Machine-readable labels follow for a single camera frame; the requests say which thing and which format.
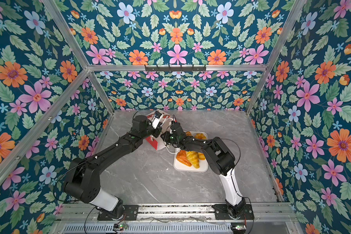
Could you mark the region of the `red printed white paper bag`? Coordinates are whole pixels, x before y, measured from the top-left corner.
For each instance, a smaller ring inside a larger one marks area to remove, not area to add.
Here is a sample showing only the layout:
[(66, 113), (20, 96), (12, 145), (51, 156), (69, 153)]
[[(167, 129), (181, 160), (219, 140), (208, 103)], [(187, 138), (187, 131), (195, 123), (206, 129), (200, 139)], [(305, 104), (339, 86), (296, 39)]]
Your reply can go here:
[(154, 136), (149, 136), (147, 137), (145, 140), (156, 150), (161, 150), (163, 148), (165, 148), (165, 143), (161, 138), (161, 134), (165, 133), (166, 131), (170, 130), (170, 125), (172, 123), (172, 121), (174, 120), (173, 117), (162, 111), (162, 110), (156, 110), (151, 112), (150, 114), (148, 114), (146, 117), (148, 120), (150, 120), (151, 122), (155, 121), (156, 118), (156, 112), (160, 113), (160, 120), (159, 120), (159, 124), (158, 126), (160, 126), (162, 128), (162, 131), (160, 133), (160, 135), (158, 137), (154, 137)]

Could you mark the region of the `orange brown fake croissant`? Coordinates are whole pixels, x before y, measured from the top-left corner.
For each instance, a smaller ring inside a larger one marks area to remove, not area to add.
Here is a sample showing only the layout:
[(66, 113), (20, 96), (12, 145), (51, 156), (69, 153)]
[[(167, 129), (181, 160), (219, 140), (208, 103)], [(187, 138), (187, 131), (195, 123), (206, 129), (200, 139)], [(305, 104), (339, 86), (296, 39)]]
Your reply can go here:
[(184, 150), (180, 150), (180, 151), (177, 153), (176, 159), (177, 159), (177, 161), (179, 161), (179, 162), (182, 163), (183, 165), (186, 165), (186, 166), (188, 166), (188, 167), (191, 167), (191, 166), (192, 166), (191, 162), (187, 159), (186, 151), (184, 151)]

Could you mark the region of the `round yellow striped fake bun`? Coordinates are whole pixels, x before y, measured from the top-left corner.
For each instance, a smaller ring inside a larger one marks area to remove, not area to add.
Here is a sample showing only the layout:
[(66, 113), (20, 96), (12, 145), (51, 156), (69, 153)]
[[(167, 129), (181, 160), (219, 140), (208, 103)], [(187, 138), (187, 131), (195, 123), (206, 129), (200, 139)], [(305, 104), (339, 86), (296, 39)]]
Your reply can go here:
[(206, 140), (207, 136), (204, 133), (196, 133), (194, 136), (196, 139)]

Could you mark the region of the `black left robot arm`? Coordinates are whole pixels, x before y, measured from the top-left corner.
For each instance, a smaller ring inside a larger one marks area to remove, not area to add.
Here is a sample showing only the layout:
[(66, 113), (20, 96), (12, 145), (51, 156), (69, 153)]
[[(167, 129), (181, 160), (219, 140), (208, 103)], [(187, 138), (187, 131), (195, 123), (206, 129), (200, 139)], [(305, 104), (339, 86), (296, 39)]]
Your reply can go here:
[(83, 203), (94, 205), (112, 219), (119, 219), (124, 212), (123, 200), (102, 189), (100, 175), (116, 161), (138, 149), (147, 137), (159, 136), (162, 117), (159, 111), (153, 114), (152, 119), (137, 115), (132, 119), (130, 131), (110, 147), (85, 159), (72, 160), (64, 178), (64, 192)]

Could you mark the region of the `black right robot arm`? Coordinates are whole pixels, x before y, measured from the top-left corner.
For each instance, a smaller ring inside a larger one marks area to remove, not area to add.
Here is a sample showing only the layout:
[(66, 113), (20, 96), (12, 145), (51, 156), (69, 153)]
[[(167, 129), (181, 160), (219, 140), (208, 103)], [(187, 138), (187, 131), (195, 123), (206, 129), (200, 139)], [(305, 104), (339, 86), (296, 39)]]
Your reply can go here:
[(220, 137), (197, 139), (188, 136), (179, 122), (172, 122), (170, 130), (161, 134), (162, 140), (181, 150), (203, 153), (209, 168), (220, 177), (225, 191), (227, 213), (237, 219), (244, 213), (246, 200), (238, 188), (235, 176), (236, 158)]

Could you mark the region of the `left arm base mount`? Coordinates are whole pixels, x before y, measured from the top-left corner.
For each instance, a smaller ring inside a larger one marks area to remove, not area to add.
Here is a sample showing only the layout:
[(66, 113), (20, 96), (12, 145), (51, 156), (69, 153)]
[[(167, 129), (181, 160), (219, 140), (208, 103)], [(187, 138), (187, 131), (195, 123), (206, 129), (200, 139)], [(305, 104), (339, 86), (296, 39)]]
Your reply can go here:
[(117, 206), (112, 211), (98, 208), (98, 221), (135, 221), (138, 216), (138, 205), (127, 205), (119, 199)]

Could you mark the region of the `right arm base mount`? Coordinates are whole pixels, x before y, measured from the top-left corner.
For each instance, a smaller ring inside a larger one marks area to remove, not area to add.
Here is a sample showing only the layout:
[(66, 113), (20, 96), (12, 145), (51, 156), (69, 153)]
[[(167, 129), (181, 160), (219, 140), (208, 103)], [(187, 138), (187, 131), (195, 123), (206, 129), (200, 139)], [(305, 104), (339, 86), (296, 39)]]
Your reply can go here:
[(242, 197), (238, 205), (214, 204), (212, 208), (217, 220), (254, 220), (251, 201), (248, 197)]

